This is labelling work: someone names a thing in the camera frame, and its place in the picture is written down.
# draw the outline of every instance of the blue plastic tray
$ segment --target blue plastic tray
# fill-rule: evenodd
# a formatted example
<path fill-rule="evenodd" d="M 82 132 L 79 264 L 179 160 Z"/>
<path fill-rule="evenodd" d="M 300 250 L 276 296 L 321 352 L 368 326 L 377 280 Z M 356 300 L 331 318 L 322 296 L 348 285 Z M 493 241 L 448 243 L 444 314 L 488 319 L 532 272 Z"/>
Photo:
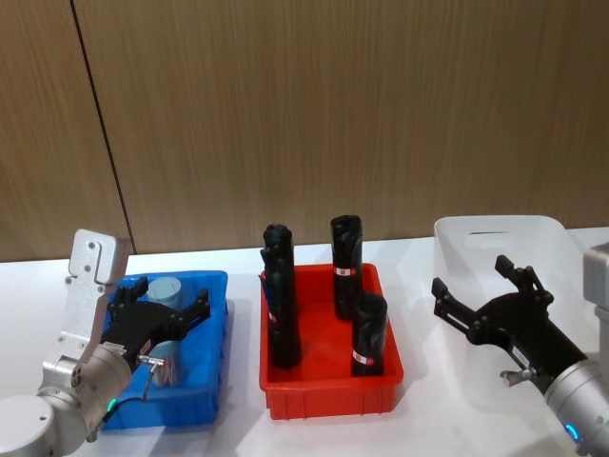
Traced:
<path fill-rule="evenodd" d="M 207 288 L 211 315 L 182 342 L 182 382 L 175 387 L 156 387 L 151 383 L 147 401 L 121 405 L 105 429 L 210 424 L 216 419 L 219 408 L 220 368 L 226 334 L 227 275 L 224 271 L 138 274 L 126 276 L 121 286 L 130 286 L 142 276 L 146 276 L 149 282 L 165 276 L 178 278 L 182 283 L 184 307 L 194 302 L 202 288 Z M 146 295 L 140 300 L 147 300 Z M 141 397 L 147 376 L 147 367 L 137 368 L 131 384 L 117 400 Z"/>

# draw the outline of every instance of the white tabletop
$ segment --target white tabletop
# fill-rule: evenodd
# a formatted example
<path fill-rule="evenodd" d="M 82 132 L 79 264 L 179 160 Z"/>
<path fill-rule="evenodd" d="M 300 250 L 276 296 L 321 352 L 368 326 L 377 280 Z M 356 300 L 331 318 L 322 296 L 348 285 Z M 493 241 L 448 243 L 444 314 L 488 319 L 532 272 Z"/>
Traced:
<path fill-rule="evenodd" d="M 609 240 L 609 228 L 571 233 L 582 247 Z M 529 383 L 509 390 L 514 396 L 530 396 L 532 401 L 523 409 L 489 410 L 463 395 L 467 378 L 455 374 L 451 354 L 464 351 L 468 343 L 464 337 L 447 340 L 446 332 L 456 330 L 433 315 L 433 248 L 433 238 L 363 246 L 364 260 L 379 271 L 404 367 L 405 392 L 395 410 L 291 421 L 270 419 L 258 386 L 257 274 L 263 269 L 259 250 L 131 256 L 128 274 L 189 269 L 228 273 L 227 358 L 220 413 L 209 427 L 102 433 L 96 443 L 84 443 L 73 455 L 575 455 L 573 443 Z M 295 257 L 299 265 L 328 263 L 331 251 L 329 245 L 302 246 L 296 247 Z M 0 264 L 0 395 L 34 393 L 40 385 L 42 361 L 61 324 L 67 272 L 67 260 Z M 505 368 L 515 368 L 507 355 Z M 499 374 L 489 376 L 488 383 L 500 385 Z"/>

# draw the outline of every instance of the black cylinder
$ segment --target black cylinder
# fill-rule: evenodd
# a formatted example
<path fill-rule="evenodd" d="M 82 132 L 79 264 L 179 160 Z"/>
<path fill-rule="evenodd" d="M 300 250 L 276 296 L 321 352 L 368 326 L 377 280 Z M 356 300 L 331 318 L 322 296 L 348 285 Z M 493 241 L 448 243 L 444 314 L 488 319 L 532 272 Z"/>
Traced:
<path fill-rule="evenodd" d="M 334 265 L 334 309 L 339 319 L 353 318 L 353 308 L 362 295 L 362 220 L 339 216 L 330 222 Z"/>
<path fill-rule="evenodd" d="M 292 368 L 302 358 L 292 232 L 281 224 L 271 224 L 264 237 L 265 247 L 260 253 L 265 261 L 265 277 L 261 280 L 268 307 L 271 361 L 277 367 Z"/>
<path fill-rule="evenodd" d="M 382 375 L 387 332 L 387 302 L 381 295 L 363 295 L 353 316 L 353 376 Z"/>

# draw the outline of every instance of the wooden wall panel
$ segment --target wooden wall panel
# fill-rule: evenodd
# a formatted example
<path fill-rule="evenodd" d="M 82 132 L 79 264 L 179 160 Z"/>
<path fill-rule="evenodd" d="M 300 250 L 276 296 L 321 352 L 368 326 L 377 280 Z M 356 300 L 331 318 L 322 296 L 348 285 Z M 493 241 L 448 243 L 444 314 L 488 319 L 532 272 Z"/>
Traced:
<path fill-rule="evenodd" d="M 68 0 L 0 1 L 0 260 L 127 235 Z"/>
<path fill-rule="evenodd" d="M 77 0 L 139 251 L 609 224 L 605 0 Z"/>

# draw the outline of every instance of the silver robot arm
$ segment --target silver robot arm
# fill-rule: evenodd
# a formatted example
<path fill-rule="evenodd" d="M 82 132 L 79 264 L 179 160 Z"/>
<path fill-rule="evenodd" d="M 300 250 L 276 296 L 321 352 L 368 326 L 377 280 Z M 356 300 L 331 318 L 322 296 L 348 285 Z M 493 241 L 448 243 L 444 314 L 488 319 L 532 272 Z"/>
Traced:
<path fill-rule="evenodd" d="M 66 278 L 64 322 L 43 363 L 37 395 L 0 400 L 0 455 L 60 456 L 97 428 L 108 403 L 127 388 L 131 369 L 120 348 L 99 344 L 108 296 L 125 275 L 128 244 L 78 230 Z"/>
<path fill-rule="evenodd" d="M 583 257 L 583 296 L 597 305 L 599 359 L 565 370 L 545 393 L 545 401 L 578 445 L 579 455 L 609 456 L 609 243 Z"/>

